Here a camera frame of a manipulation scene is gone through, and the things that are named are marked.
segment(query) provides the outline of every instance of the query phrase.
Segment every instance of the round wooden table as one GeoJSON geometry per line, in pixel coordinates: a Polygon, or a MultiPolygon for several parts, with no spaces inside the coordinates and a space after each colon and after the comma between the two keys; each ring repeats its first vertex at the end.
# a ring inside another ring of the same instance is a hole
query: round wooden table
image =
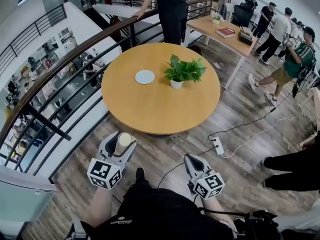
{"type": "Polygon", "coordinates": [[[164,74],[172,54],[190,62],[201,57],[180,45],[148,43],[123,52],[111,62],[101,89],[105,105],[114,117],[140,132],[171,135],[201,124],[213,113],[220,98],[216,71],[202,58],[206,71],[201,81],[187,81],[181,89],[173,89],[164,74]],[[152,71],[154,81],[137,83],[135,75],[141,70],[152,71]]]}

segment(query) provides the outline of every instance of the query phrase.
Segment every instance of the brown shorts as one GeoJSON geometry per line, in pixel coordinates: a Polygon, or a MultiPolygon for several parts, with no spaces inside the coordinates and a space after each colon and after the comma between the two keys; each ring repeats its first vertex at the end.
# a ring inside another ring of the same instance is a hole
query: brown shorts
{"type": "Polygon", "coordinates": [[[289,83],[293,78],[288,75],[285,71],[284,66],[279,67],[276,71],[274,71],[271,76],[276,80],[276,83],[279,86],[284,86],[289,83]]]}

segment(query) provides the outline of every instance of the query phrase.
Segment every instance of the white cable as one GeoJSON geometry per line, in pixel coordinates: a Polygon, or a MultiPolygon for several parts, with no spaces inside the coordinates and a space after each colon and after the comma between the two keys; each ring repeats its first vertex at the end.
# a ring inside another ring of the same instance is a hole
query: white cable
{"type": "Polygon", "coordinates": [[[291,121],[293,121],[294,119],[298,119],[298,118],[301,120],[301,122],[303,122],[302,119],[301,119],[299,116],[294,117],[294,118],[292,118],[291,120],[288,119],[288,118],[286,118],[286,117],[284,117],[284,118],[282,118],[282,119],[279,119],[278,121],[276,121],[276,123],[275,123],[274,125],[270,126],[268,129],[263,130],[263,131],[260,131],[258,134],[254,135],[251,139],[249,139],[246,143],[242,144],[241,146],[238,146],[238,147],[236,148],[236,150],[235,150],[231,155],[229,155],[229,156],[223,156],[223,155],[221,155],[221,156],[222,156],[223,158],[230,158],[230,157],[232,157],[232,156],[238,151],[238,149],[240,149],[240,148],[243,147],[244,145],[248,144],[251,140],[253,140],[253,139],[254,139],[255,137],[257,137],[258,135],[260,135],[260,134],[262,134],[262,133],[264,133],[264,132],[269,131],[272,127],[275,127],[275,126],[277,125],[277,123],[279,123],[280,121],[286,119],[286,120],[288,120],[288,121],[291,122],[291,121]]]}

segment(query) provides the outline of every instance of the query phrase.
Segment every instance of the white cube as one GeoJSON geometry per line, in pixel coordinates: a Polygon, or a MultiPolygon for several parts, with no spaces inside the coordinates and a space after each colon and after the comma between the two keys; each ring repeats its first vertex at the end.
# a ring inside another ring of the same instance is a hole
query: white cube
{"type": "Polygon", "coordinates": [[[91,184],[111,190],[122,178],[120,166],[92,158],[86,173],[91,184]]]}
{"type": "Polygon", "coordinates": [[[198,179],[194,184],[193,190],[203,199],[209,199],[219,195],[224,186],[225,182],[220,173],[217,172],[198,179]]]}

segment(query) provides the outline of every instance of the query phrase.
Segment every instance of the red book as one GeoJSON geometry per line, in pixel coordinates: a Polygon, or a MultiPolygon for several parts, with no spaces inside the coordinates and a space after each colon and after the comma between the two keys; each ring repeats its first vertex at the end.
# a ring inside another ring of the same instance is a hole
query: red book
{"type": "Polygon", "coordinates": [[[232,38],[236,35],[236,32],[233,29],[227,27],[223,29],[217,29],[215,32],[223,38],[232,38]]]}

